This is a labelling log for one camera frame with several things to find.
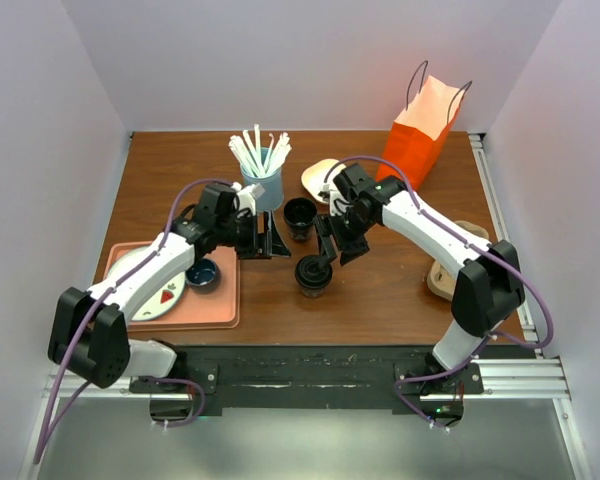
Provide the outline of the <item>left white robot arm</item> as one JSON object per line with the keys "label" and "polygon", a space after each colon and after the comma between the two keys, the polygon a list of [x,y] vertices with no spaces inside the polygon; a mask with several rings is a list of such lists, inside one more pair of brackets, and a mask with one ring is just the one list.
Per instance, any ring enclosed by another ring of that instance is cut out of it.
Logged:
{"label": "left white robot arm", "polygon": [[71,372],[99,388],[124,376],[151,377],[165,392],[180,390],[187,368],[177,361],[176,351],[161,342],[130,339],[128,325],[173,277],[219,246],[232,248],[241,260],[291,255],[270,212],[175,218],[135,266],[86,290],[71,287],[61,294],[48,348],[58,366],[56,377]]}

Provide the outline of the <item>brown takeout coffee cup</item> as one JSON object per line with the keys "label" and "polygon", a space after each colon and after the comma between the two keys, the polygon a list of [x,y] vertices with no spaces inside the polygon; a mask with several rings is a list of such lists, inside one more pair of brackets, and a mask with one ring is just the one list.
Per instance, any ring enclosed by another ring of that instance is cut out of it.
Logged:
{"label": "brown takeout coffee cup", "polygon": [[300,292],[307,298],[319,298],[321,297],[326,288],[331,283],[330,277],[310,279],[307,277],[298,277],[296,279]]}

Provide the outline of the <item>black coffee cup lid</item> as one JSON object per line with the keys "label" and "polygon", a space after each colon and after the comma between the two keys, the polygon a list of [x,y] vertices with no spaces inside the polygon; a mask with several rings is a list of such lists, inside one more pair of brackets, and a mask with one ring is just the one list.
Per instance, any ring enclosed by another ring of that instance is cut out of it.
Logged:
{"label": "black coffee cup lid", "polygon": [[332,280],[333,269],[331,271],[321,271],[318,267],[318,255],[307,255],[297,263],[294,275],[295,279],[298,277],[307,277],[310,279],[330,277]]}

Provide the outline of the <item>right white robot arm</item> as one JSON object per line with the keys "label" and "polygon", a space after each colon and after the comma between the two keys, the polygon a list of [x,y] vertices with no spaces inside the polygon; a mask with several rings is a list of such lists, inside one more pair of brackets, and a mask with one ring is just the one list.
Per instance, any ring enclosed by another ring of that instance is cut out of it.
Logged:
{"label": "right white robot arm", "polygon": [[420,378],[436,392],[449,392],[461,380],[460,369],[525,300],[515,247],[462,229],[427,205],[407,181],[389,176],[376,182],[356,165],[324,182],[320,196],[330,211],[314,220],[319,252],[296,268],[318,288],[330,282],[333,261],[345,265],[368,252],[365,235],[374,226],[412,241],[454,278],[451,324]]}

